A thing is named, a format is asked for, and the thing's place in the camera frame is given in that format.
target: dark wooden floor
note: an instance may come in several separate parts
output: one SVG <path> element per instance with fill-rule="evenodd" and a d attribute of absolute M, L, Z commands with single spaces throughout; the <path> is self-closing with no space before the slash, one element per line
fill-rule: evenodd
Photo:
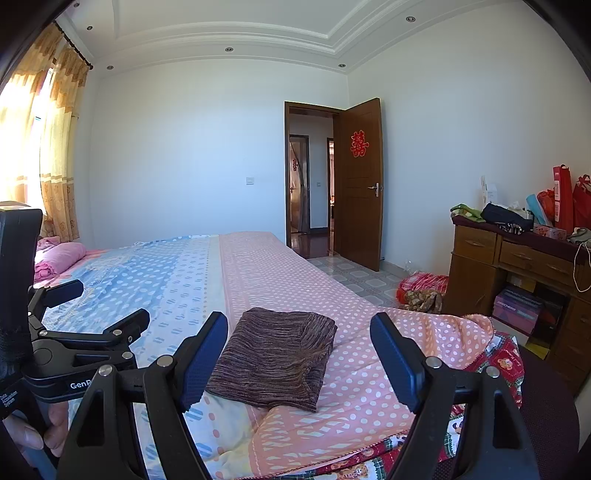
<path fill-rule="evenodd" d="M 332 255 L 331 233 L 292 233 L 291 247 L 299 256 L 308 258 Z"/>

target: bed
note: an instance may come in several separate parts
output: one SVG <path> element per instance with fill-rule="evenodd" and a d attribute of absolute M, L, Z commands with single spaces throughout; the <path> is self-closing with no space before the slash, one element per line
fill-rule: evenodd
<path fill-rule="evenodd" d="M 145 308 L 151 323 L 131 349 L 138 366 L 173 353 L 209 314 L 223 312 L 230 332 L 251 307 L 314 311 L 335 320 L 335 348 L 318 411 L 271 411 L 205 393 L 185 418 L 212 477 L 220 480 L 323 476 L 382 479 L 396 458 L 413 415 L 400 404 L 369 340 L 369 320 L 386 311 L 426 355 L 454 368 L 501 367 L 521 401 L 523 368 L 514 341 L 483 316 L 452 316 L 378 308 L 320 271 L 265 232 L 188 236 L 91 251 L 45 284 L 79 279 L 83 295 L 48 310 L 51 330 L 99 333 Z M 74 415 L 77 402 L 72 402 Z M 164 474 L 145 406 L 136 406 L 138 433 L 152 479 Z M 463 411 L 454 407 L 441 459 L 455 454 Z"/>

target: drawer handle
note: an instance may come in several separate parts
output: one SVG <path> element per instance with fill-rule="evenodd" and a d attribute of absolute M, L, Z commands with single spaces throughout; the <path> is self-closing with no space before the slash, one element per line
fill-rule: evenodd
<path fill-rule="evenodd" d="M 479 247 L 479 248 L 484 248 L 486 246 L 486 245 L 482 245 L 482 244 L 480 244 L 478 242 L 475 242 L 474 240 L 466 240 L 466 243 L 468 245 L 473 246 L 473 247 Z"/>
<path fill-rule="evenodd" d="M 565 272 L 564 270 L 562 270 L 562 269 L 560 269 L 558 267 L 555 267 L 554 265 L 546 264 L 546 266 L 548 268 L 551 268 L 552 270 L 558 272 L 558 273 L 562 273 L 563 275 L 570 275 L 568 272 Z"/>
<path fill-rule="evenodd" d="M 579 350 L 578 348 L 576 348 L 576 347 L 574 347 L 574 346 L 572 346 L 572 345 L 569 345 L 569 348 L 570 348 L 570 349 L 571 349 L 573 352 L 575 352 L 577 355 L 583 355 L 583 352 L 582 352 L 581 350 Z"/>
<path fill-rule="evenodd" d="M 513 254 L 515 255 L 517 258 L 520 258 L 522 260 L 527 260 L 529 262 L 533 261 L 533 258 L 528 257 L 527 255 L 524 254 Z"/>

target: orange patterned curtain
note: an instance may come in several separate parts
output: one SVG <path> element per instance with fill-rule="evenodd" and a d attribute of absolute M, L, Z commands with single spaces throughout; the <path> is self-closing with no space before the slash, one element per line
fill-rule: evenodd
<path fill-rule="evenodd" d="M 0 201 L 27 203 L 28 182 L 39 181 L 28 175 L 33 100 L 62 39 L 57 27 L 50 24 L 25 53 L 0 94 Z"/>
<path fill-rule="evenodd" d="M 78 238 L 74 204 L 73 139 L 88 66 L 69 46 L 53 67 L 46 123 L 41 135 L 41 195 L 47 236 L 62 242 Z"/>

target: pink pillow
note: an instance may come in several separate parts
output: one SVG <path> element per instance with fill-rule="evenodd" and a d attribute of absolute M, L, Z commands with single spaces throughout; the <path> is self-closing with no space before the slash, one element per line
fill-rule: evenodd
<path fill-rule="evenodd" d="M 35 282 L 64 273 L 85 255 L 86 247 L 76 242 L 66 242 L 39 252 L 35 258 Z"/>
<path fill-rule="evenodd" d="M 60 237 L 49 236 L 37 241 L 37 251 L 49 250 L 60 244 Z"/>

